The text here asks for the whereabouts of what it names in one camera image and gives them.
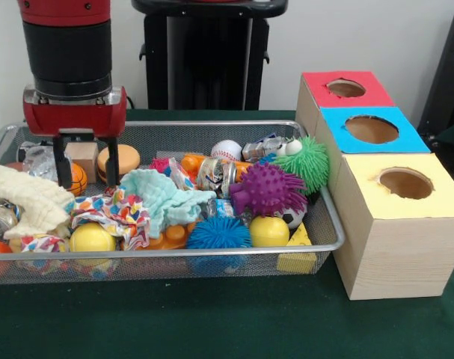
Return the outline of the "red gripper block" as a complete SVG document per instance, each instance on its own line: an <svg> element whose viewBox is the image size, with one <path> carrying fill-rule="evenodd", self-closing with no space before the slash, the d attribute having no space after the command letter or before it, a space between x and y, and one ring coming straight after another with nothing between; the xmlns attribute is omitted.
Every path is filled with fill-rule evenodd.
<svg viewBox="0 0 454 359"><path fill-rule="evenodd" d="M26 86L22 96L23 111L28 128L35 135L54 137L52 148L58 184L72 186L72 172L65 156L61 135L91 133L104 138L108 148L105 162L106 182L116 186L120 182L117 137L125 128L127 98L123 87L114 87L104 96L62 101L41 96L32 85Z"/></svg>

